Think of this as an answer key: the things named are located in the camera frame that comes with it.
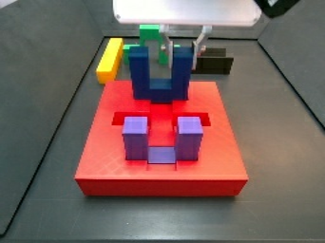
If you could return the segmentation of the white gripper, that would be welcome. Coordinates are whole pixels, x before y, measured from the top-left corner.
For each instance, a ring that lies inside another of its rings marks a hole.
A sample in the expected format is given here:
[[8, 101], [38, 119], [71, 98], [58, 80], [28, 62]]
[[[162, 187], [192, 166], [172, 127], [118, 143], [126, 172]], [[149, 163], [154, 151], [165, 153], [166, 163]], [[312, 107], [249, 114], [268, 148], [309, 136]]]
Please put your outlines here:
[[173, 67], [174, 43], [169, 25], [204, 26], [192, 43], [193, 63], [206, 50], [213, 27], [252, 27], [262, 16], [254, 0], [113, 0], [113, 13], [122, 24], [161, 24], [162, 51]]

